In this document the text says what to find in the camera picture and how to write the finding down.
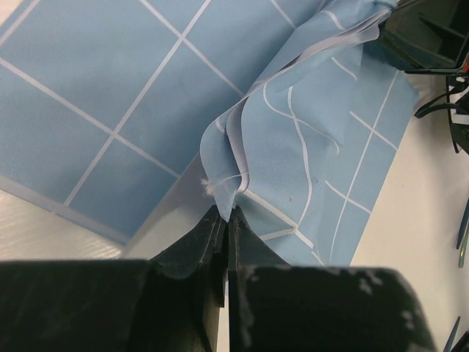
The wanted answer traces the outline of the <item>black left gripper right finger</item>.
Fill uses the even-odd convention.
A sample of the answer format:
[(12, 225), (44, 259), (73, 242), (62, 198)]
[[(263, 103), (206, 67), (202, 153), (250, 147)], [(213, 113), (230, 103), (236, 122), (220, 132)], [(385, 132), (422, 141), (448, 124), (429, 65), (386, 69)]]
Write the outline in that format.
[(415, 291), (390, 268), (293, 266), (229, 220), (232, 351), (435, 351)]

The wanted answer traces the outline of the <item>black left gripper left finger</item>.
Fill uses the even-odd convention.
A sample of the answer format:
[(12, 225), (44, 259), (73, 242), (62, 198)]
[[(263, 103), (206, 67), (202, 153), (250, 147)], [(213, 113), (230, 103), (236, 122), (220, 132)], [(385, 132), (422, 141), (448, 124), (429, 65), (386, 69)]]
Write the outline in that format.
[(3, 351), (214, 351), (226, 224), (216, 208), (149, 260), (1, 263)]

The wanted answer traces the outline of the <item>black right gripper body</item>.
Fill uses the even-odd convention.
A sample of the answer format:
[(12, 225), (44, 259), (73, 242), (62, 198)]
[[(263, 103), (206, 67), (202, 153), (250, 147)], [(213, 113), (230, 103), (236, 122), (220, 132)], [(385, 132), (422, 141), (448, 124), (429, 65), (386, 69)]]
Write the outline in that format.
[(443, 76), (443, 94), (418, 119), (445, 111), (456, 152), (468, 151), (468, 2), (400, 1), (374, 43), (389, 65), (410, 75)]

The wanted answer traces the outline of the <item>blue grid placemat cloth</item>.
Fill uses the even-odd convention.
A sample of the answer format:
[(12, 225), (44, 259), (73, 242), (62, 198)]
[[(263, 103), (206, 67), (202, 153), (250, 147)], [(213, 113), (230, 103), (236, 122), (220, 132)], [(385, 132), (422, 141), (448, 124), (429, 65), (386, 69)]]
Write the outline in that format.
[(240, 207), (293, 265), (349, 265), (418, 93), (395, 1), (24, 1), (1, 26), (1, 189), (151, 257)]

